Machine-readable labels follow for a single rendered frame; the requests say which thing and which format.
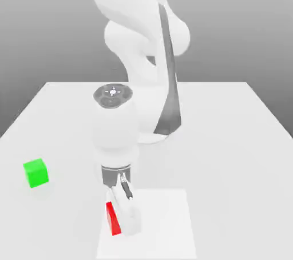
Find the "small red cube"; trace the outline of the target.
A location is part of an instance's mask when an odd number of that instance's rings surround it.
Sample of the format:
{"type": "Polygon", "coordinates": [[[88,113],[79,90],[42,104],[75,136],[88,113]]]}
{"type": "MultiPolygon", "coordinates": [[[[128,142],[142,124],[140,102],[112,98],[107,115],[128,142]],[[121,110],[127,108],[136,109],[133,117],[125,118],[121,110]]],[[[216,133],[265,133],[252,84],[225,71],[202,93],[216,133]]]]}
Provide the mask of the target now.
{"type": "Polygon", "coordinates": [[[106,218],[107,218],[112,236],[121,234],[122,233],[121,227],[118,222],[118,218],[116,216],[116,212],[114,210],[114,207],[111,201],[108,201],[106,203],[106,218]]]}

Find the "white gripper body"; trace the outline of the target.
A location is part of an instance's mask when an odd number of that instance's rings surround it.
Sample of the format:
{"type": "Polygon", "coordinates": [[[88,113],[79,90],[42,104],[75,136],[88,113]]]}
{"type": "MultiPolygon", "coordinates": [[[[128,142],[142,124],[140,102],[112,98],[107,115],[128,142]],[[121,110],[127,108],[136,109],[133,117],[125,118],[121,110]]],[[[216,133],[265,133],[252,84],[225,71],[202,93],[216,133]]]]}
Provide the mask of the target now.
{"type": "Polygon", "coordinates": [[[113,205],[122,233],[125,236],[138,234],[141,231],[141,211],[134,195],[129,195],[120,186],[108,188],[107,197],[113,205]]]}

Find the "small green cube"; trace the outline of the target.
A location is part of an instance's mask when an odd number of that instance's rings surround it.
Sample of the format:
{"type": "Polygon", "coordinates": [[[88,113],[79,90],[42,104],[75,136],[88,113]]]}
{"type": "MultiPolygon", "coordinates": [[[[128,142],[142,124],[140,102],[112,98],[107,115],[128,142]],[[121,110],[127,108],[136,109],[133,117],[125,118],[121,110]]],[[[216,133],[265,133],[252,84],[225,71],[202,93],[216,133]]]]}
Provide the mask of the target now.
{"type": "Polygon", "coordinates": [[[31,188],[49,182],[49,175],[44,161],[39,158],[23,164],[26,179],[31,188]]]}

